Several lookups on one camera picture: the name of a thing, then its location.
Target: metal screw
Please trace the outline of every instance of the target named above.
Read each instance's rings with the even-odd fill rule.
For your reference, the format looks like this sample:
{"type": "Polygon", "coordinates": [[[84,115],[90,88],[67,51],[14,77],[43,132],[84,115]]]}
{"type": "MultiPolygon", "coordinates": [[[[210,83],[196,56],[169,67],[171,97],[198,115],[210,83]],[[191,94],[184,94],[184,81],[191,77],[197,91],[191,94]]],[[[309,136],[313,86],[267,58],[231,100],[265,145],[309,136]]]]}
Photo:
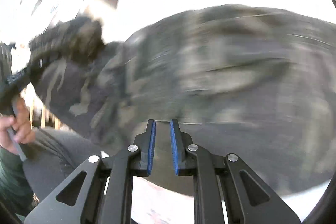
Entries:
{"type": "Polygon", "coordinates": [[[233,162],[235,162],[235,161],[238,160],[238,156],[237,156],[236,154],[230,154],[230,155],[227,157],[227,159],[228,159],[229,161],[233,161],[233,162]]]}
{"type": "Polygon", "coordinates": [[[198,149],[198,146],[196,144],[190,144],[188,145],[188,149],[190,151],[196,151],[198,149]]]}
{"type": "Polygon", "coordinates": [[[97,155],[92,155],[92,156],[89,157],[89,162],[90,163],[93,164],[93,163],[95,163],[97,161],[99,161],[99,157],[97,155]]]}
{"type": "Polygon", "coordinates": [[[138,150],[138,146],[135,144],[132,144],[128,147],[128,151],[130,152],[135,152],[136,150],[138,150]]]}

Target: person's leg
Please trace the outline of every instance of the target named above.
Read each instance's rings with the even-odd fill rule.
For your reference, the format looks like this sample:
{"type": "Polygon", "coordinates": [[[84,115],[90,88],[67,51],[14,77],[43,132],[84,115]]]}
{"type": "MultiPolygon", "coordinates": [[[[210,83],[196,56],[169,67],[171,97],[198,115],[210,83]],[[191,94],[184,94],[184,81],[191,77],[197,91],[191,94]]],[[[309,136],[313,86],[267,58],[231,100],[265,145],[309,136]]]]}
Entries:
{"type": "Polygon", "coordinates": [[[41,201],[88,157],[100,156],[100,151],[76,133],[38,129],[36,142],[26,147],[25,176],[41,201]]]}

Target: dark green sweater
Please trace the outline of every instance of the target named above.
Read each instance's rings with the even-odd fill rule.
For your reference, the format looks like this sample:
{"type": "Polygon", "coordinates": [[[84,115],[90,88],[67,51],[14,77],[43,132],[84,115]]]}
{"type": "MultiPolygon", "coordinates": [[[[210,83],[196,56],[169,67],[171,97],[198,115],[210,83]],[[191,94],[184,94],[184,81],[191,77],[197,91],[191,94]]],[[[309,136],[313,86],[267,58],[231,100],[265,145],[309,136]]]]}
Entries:
{"type": "Polygon", "coordinates": [[[24,175],[20,157],[0,147],[0,195],[8,208],[22,216],[33,209],[33,191],[24,175]]]}

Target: triangular cutout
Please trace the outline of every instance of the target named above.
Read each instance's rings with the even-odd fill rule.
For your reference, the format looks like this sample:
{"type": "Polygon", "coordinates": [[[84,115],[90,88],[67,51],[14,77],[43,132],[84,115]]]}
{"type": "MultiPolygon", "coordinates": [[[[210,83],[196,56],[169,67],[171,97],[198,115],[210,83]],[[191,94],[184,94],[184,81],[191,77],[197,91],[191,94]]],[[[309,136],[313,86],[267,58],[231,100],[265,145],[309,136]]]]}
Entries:
{"type": "Polygon", "coordinates": [[[255,182],[255,180],[244,170],[240,171],[247,197],[251,206],[257,206],[270,200],[268,194],[255,182]]]}
{"type": "Polygon", "coordinates": [[[75,206],[82,189],[86,172],[81,171],[57,196],[56,200],[69,206],[75,206]]]}

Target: person's arm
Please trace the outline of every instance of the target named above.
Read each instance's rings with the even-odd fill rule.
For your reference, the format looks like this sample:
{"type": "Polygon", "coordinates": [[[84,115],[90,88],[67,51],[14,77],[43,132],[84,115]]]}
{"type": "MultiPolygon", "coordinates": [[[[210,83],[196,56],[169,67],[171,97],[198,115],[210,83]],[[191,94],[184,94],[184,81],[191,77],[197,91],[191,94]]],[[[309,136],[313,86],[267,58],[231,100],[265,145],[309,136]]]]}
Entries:
{"type": "Polygon", "coordinates": [[[31,130],[29,113],[21,98],[17,102],[17,109],[16,118],[0,117],[0,195],[14,213],[26,216],[33,209],[33,191],[6,129],[13,126],[19,143],[34,141],[35,133],[31,130]]]}

